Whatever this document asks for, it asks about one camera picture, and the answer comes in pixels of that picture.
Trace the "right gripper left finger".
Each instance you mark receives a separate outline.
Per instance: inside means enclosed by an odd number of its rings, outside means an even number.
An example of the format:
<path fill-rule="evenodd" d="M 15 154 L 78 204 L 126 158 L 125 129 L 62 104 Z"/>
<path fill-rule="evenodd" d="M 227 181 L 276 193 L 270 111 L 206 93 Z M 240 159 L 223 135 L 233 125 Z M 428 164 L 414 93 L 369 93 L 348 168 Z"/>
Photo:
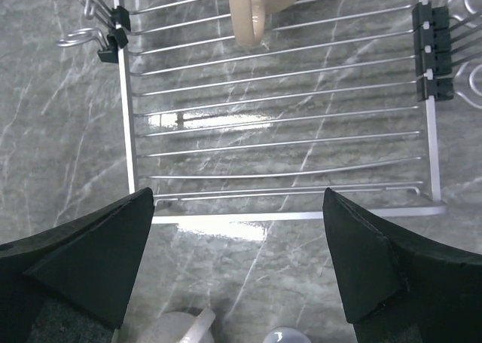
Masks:
<path fill-rule="evenodd" d="M 141 189 L 100 210 L 1 245 L 3 342 L 113 342 L 154 215 Z"/>

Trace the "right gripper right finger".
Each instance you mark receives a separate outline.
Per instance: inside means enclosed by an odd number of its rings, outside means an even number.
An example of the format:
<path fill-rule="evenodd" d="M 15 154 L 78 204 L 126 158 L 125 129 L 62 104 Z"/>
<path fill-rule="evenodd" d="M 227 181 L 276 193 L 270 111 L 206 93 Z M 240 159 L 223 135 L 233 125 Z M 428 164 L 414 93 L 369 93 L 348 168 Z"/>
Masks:
<path fill-rule="evenodd" d="M 359 342 L 479 342 L 481 256 L 430 240 L 327 188 L 323 220 Z"/>

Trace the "cream tall mug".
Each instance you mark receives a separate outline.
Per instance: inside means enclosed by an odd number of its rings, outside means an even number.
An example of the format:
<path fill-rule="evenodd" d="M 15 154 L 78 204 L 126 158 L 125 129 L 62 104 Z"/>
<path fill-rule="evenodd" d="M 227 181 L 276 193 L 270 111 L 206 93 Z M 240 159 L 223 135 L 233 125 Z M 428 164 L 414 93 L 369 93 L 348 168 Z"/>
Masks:
<path fill-rule="evenodd" d="M 279 13 L 297 0 L 228 0 L 236 43 L 257 46 L 264 35 L 267 15 Z"/>

